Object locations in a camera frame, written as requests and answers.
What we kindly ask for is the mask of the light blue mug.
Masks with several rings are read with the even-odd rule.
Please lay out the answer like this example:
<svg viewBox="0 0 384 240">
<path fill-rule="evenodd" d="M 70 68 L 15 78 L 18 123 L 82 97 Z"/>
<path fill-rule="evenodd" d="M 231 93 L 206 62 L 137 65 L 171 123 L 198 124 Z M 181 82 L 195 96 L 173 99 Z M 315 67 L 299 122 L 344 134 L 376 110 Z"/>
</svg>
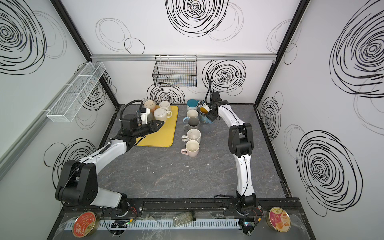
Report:
<svg viewBox="0 0 384 240">
<path fill-rule="evenodd" d="M 199 116 L 199 113 L 197 110 L 191 109 L 187 111 L 187 116 L 183 119 L 184 123 L 187 123 L 189 119 L 197 118 Z"/>
</svg>

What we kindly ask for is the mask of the cream mug with handle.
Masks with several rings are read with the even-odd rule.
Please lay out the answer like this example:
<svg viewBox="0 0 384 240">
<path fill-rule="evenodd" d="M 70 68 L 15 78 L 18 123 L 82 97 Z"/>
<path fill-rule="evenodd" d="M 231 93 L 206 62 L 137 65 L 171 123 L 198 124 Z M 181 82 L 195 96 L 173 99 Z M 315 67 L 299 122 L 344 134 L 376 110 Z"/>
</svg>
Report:
<svg viewBox="0 0 384 240">
<path fill-rule="evenodd" d="M 173 115 L 172 111 L 168 111 L 166 109 L 158 108 L 154 111 L 154 118 L 157 121 L 166 122 Z"/>
</svg>

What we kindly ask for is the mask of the yellow plastic tray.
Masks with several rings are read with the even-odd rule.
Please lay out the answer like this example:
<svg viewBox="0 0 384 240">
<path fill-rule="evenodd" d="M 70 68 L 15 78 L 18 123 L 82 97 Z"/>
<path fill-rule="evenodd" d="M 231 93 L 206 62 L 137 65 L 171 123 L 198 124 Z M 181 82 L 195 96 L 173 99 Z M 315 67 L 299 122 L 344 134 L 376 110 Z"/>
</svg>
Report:
<svg viewBox="0 0 384 240">
<path fill-rule="evenodd" d="M 140 147 L 163 147 L 172 146 L 177 125 L 177 117 L 179 107 L 171 105 L 172 117 L 156 133 L 146 135 L 146 137 L 138 144 Z"/>
</svg>

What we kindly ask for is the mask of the grey tall mug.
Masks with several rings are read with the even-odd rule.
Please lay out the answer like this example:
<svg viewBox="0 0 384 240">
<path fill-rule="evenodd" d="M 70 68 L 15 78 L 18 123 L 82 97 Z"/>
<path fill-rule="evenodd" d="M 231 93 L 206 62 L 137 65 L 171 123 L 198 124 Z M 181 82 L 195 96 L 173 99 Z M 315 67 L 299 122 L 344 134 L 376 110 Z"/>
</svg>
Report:
<svg viewBox="0 0 384 240">
<path fill-rule="evenodd" d="M 187 124 L 184 125 L 183 130 L 189 131 L 192 129 L 199 129 L 200 128 L 200 120 L 198 118 L 189 118 L 187 121 Z"/>
</svg>

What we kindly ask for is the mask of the beige speckled mug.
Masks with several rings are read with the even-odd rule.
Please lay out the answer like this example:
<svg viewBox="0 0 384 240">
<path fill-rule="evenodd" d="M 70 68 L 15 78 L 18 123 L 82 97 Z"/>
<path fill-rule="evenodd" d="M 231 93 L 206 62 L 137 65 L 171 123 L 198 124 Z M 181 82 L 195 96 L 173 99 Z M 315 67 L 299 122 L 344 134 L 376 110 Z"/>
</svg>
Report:
<svg viewBox="0 0 384 240">
<path fill-rule="evenodd" d="M 198 129 L 191 129 L 191 130 L 188 130 L 186 135 L 182 136 L 182 141 L 188 142 L 188 141 L 194 140 L 200 144 L 201 138 L 202 138 L 202 134 Z"/>
</svg>

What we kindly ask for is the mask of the pink mug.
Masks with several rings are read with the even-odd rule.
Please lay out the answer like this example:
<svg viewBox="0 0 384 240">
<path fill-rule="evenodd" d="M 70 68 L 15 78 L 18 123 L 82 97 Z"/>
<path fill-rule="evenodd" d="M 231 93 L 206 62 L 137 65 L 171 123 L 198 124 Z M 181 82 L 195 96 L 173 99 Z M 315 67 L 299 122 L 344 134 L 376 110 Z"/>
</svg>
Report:
<svg viewBox="0 0 384 240">
<path fill-rule="evenodd" d="M 186 143 L 186 147 L 181 150 L 181 154 L 194 158 L 198 155 L 200 144 L 195 140 L 190 140 Z"/>
</svg>

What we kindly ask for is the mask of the blue butterfly mug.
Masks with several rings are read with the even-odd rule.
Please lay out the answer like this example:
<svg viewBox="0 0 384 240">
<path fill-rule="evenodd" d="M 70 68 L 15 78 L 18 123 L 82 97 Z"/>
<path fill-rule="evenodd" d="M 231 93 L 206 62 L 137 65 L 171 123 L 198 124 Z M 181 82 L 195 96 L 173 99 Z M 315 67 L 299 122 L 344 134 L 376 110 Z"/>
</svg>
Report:
<svg viewBox="0 0 384 240">
<path fill-rule="evenodd" d="M 201 113 L 200 114 L 200 122 L 203 124 L 212 124 L 213 122 L 207 116 L 208 111 L 202 106 L 199 107 L 199 110 Z"/>
</svg>

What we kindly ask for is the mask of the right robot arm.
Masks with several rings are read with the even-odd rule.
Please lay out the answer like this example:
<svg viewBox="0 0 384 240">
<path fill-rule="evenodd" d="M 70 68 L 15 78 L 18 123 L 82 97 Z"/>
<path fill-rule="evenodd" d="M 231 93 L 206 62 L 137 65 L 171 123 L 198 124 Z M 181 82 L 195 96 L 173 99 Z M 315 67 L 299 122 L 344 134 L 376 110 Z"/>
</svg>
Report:
<svg viewBox="0 0 384 240">
<path fill-rule="evenodd" d="M 210 97 L 210 102 L 206 99 L 202 100 L 198 113 L 211 122 L 222 119 L 229 127 L 228 146 L 236 161 L 238 179 L 236 209 L 244 215 L 246 210 L 259 205 L 251 175 L 251 157 L 254 149 L 253 128 L 250 123 L 245 123 L 236 115 L 228 101 L 222 100 L 218 92 L 207 91 L 206 97 Z"/>
</svg>

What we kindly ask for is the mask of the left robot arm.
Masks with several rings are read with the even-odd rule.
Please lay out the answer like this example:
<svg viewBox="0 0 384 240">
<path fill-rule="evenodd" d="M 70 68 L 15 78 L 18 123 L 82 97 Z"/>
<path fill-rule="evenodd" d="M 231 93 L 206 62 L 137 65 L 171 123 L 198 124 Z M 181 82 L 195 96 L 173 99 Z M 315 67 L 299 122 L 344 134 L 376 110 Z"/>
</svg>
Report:
<svg viewBox="0 0 384 240">
<path fill-rule="evenodd" d="M 67 161 L 62 169 L 55 193 L 56 200 L 74 206 L 98 206 L 114 209 L 118 217 L 129 212 L 127 195 L 103 189 L 98 184 L 98 173 L 117 157 L 138 144 L 138 138 L 156 133 L 165 124 L 152 120 L 139 124 L 139 118 L 126 115 L 121 129 L 103 148 L 79 160 Z"/>
</svg>

